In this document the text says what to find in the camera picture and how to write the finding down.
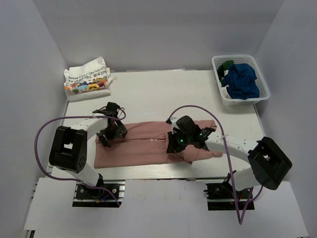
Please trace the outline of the pink printed t shirt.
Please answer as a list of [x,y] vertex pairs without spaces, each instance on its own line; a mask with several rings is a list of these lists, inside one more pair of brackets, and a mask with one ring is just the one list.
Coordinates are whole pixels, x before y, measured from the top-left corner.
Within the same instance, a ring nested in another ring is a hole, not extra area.
[[154,164],[171,164],[222,157],[221,152],[197,149],[192,145],[180,153],[166,152],[167,133],[171,126],[163,121],[149,121],[126,124],[126,136],[110,142],[110,147],[102,145],[96,138],[94,168],[114,168]]

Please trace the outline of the white and green t shirt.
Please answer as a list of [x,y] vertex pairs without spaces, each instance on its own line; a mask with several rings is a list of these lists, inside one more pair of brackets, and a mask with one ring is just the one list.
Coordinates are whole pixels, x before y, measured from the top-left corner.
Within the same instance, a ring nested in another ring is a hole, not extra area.
[[228,74],[228,70],[229,70],[230,66],[233,64],[234,64],[233,60],[227,60],[223,64],[221,64],[217,69],[217,75],[218,75],[218,78],[219,78],[219,81],[220,81],[222,87],[226,86],[223,79]]

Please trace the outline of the blue t shirt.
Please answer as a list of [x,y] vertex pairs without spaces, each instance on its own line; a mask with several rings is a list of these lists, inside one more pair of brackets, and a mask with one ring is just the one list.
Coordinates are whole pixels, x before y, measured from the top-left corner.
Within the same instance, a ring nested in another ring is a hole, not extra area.
[[225,97],[228,99],[250,99],[260,96],[259,89],[255,84],[257,79],[255,70],[247,63],[233,64],[223,81]]

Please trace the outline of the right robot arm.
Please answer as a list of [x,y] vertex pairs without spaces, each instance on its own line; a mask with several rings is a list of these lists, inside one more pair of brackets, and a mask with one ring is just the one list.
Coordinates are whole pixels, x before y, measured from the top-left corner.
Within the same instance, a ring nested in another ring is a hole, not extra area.
[[171,126],[168,133],[167,153],[179,153],[192,145],[204,151],[220,152],[245,161],[250,166],[232,171],[223,181],[224,193],[231,198],[242,190],[263,186],[277,190],[293,164],[275,141],[263,137],[258,141],[225,136],[211,126],[199,126],[189,116],[168,119]]

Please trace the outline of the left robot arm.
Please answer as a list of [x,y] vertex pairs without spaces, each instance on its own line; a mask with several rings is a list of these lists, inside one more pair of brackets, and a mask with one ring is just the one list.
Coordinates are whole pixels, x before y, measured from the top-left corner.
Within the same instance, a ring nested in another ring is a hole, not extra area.
[[72,175],[76,181],[88,187],[94,198],[104,194],[103,178],[87,163],[88,141],[96,136],[102,146],[125,137],[127,129],[120,114],[126,116],[124,108],[109,102],[105,107],[92,112],[89,117],[72,126],[59,126],[54,135],[50,152],[50,165]]

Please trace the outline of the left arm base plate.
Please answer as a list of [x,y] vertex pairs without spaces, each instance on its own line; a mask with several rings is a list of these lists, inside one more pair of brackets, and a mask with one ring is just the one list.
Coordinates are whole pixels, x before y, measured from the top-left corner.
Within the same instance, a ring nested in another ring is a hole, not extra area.
[[[125,181],[104,181],[104,187],[108,189],[119,204],[122,203],[125,191]],[[118,208],[119,205],[110,195],[109,192],[104,190],[94,191],[84,185],[77,183],[75,187],[73,207],[86,207],[86,208]]]

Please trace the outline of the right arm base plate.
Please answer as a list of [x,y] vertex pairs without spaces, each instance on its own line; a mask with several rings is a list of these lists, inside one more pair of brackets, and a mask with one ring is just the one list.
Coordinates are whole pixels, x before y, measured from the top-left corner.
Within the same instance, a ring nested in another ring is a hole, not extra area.
[[[244,209],[250,192],[250,188],[237,192],[238,208],[240,211]],[[206,183],[204,193],[207,196],[209,211],[236,210],[232,193],[225,191],[221,183]]]

